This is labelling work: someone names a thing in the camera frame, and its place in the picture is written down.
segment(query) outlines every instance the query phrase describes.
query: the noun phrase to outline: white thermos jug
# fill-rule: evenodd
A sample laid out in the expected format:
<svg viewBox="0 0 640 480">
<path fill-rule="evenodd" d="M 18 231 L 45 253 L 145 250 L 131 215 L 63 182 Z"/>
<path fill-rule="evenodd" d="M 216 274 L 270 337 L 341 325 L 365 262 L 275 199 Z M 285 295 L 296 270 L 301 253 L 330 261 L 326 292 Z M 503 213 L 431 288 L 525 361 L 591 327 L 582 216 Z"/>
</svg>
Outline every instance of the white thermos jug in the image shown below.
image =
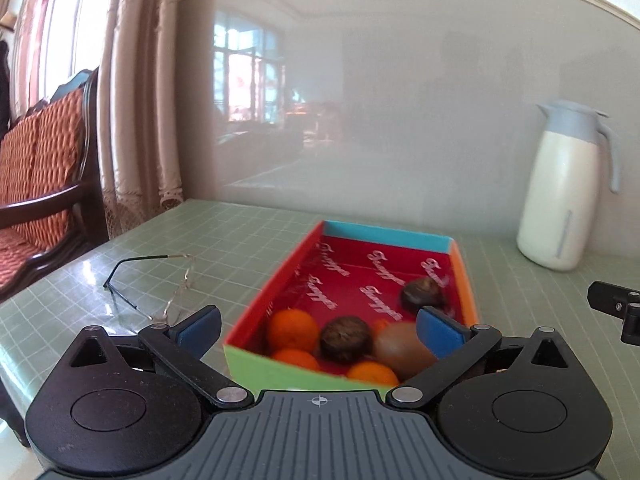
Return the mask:
<svg viewBox="0 0 640 480">
<path fill-rule="evenodd" d="M 600 189 L 600 143 L 609 141 L 610 183 L 620 191 L 620 160 L 605 114 L 571 101 L 540 105 L 545 131 L 531 172 L 518 248 L 529 260 L 554 270 L 580 261 L 593 223 Z"/>
</svg>

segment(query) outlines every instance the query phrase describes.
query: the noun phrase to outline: chair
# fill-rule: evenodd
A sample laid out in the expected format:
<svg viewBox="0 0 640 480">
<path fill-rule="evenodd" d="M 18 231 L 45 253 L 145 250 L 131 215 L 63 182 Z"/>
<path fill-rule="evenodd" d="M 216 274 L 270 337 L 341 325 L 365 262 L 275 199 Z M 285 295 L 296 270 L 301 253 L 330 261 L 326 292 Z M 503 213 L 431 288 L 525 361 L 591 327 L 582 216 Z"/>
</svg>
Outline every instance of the chair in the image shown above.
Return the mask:
<svg viewBox="0 0 640 480">
<path fill-rule="evenodd" d="M 59 87 L 0 144 L 0 302 L 108 240 L 97 75 Z"/>
</svg>

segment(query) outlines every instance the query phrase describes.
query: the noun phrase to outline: blue box side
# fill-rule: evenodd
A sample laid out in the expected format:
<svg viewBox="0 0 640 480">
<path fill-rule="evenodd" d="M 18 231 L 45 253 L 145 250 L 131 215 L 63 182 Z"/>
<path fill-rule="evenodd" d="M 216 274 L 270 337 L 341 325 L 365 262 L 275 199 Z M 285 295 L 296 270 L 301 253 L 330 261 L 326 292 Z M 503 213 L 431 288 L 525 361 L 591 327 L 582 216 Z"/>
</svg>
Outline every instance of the blue box side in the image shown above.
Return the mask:
<svg viewBox="0 0 640 480">
<path fill-rule="evenodd" d="M 452 238 L 448 236 L 416 233 L 412 231 L 402 231 L 400 229 L 387 229 L 372 225 L 351 224 L 348 222 L 337 222 L 332 220 L 326 220 L 324 222 L 323 233 L 326 236 L 334 236 L 337 238 L 348 238 L 351 240 L 359 240 L 361 242 L 372 242 L 445 254 L 449 253 L 449 247 L 452 242 Z"/>
</svg>

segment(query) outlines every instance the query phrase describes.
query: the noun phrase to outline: colorful cardboard box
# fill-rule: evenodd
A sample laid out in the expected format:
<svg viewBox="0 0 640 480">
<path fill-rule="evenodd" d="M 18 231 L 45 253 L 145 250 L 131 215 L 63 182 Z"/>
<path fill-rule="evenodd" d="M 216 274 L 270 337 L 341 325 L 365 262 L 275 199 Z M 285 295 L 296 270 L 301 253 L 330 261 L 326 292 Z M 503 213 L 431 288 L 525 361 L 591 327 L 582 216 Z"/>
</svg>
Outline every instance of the colorful cardboard box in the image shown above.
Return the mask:
<svg viewBox="0 0 640 480">
<path fill-rule="evenodd" d="M 319 360 L 313 372 L 267 357 L 269 316 L 285 308 L 307 311 L 320 327 L 339 316 L 368 323 L 415 321 L 400 305 L 405 283 L 425 275 L 441 286 L 446 314 L 471 326 L 478 314 L 456 242 L 449 237 L 345 222 L 318 224 L 264 285 L 225 340 L 231 377 L 258 394 L 270 390 L 361 390 L 348 366 Z M 377 388 L 381 395 L 389 389 Z"/>
</svg>

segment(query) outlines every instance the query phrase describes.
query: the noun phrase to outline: tangerine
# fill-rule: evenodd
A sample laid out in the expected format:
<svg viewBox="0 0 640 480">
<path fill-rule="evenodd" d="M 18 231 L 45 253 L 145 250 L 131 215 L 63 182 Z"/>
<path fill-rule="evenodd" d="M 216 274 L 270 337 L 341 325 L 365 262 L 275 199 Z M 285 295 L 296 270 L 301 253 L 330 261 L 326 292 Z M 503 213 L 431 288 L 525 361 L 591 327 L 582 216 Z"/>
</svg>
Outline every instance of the tangerine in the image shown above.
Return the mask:
<svg viewBox="0 0 640 480">
<path fill-rule="evenodd" d="M 371 335 L 373 338 L 377 338 L 378 334 L 382 332 L 389 325 L 388 320 L 386 319 L 377 319 L 373 323 L 371 323 Z"/>
<path fill-rule="evenodd" d="M 400 384 L 398 377 L 396 377 L 391 368 L 374 361 L 364 361 L 353 365 L 347 371 L 347 377 L 365 383 L 385 384 L 388 386 L 398 386 Z"/>
<path fill-rule="evenodd" d="M 272 351 L 295 348 L 313 352 L 319 337 L 316 320 L 298 308 L 276 312 L 267 325 L 267 342 Z"/>
<path fill-rule="evenodd" d="M 309 352 L 303 350 L 297 350 L 295 348 L 283 348 L 271 355 L 271 359 L 287 363 L 289 365 L 299 366 L 301 368 L 307 368 L 308 370 L 320 371 L 320 365 L 315 357 Z"/>
</svg>

